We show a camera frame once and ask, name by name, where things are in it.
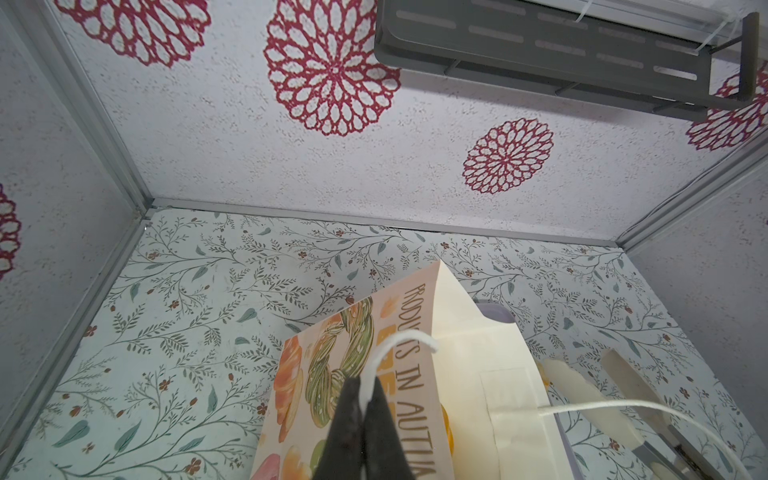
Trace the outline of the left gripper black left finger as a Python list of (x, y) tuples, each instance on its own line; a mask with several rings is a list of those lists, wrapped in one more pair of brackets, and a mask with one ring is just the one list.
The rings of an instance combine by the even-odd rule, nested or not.
[(314, 480), (360, 480), (363, 471), (363, 414), (359, 405), (360, 378), (343, 384)]

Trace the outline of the printed paper bag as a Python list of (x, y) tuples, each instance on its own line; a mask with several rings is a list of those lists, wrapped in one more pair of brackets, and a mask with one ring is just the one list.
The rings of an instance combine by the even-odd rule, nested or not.
[[(435, 262), (285, 342), (251, 475), (313, 479), (343, 384), (360, 378), (364, 419), (377, 377), (415, 479), (573, 479), (554, 417), (579, 411), (542, 361), (516, 322), (485, 317)], [(673, 458), (634, 410), (624, 413)]]

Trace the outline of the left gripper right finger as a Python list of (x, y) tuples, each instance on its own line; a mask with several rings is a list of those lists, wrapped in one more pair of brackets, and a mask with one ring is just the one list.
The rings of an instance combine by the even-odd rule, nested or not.
[(363, 472), (366, 479), (415, 479), (404, 454), (386, 395), (377, 377), (363, 419), (363, 447)]

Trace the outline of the metal tongs with white tips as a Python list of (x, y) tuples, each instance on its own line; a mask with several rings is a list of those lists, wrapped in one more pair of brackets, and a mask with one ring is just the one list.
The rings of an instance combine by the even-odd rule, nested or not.
[[(580, 373), (560, 360), (541, 362), (545, 376), (597, 429), (627, 448), (653, 473), (655, 479), (721, 479), (723, 475), (673, 425), (672, 414), (663, 409), (660, 396), (618, 352), (606, 351), (601, 364), (625, 395), (608, 399)], [(624, 413), (632, 409), (673, 452), (668, 459), (651, 445)]]

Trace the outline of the small yellow croissant piece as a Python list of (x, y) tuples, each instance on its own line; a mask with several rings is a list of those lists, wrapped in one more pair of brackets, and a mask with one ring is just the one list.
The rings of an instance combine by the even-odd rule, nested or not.
[(446, 409), (444, 408), (444, 406), (442, 404), (441, 404), (441, 412), (442, 412), (442, 417), (443, 417), (443, 423), (444, 423), (444, 427), (445, 427), (446, 437), (447, 437), (447, 441), (448, 441), (448, 445), (449, 445), (449, 451), (450, 451), (451, 456), (453, 456), (454, 455), (454, 449), (455, 449), (453, 431), (452, 431), (452, 428), (451, 428), (451, 424), (450, 424), (450, 419), (449, 419), (448, 413), (447, 413)]

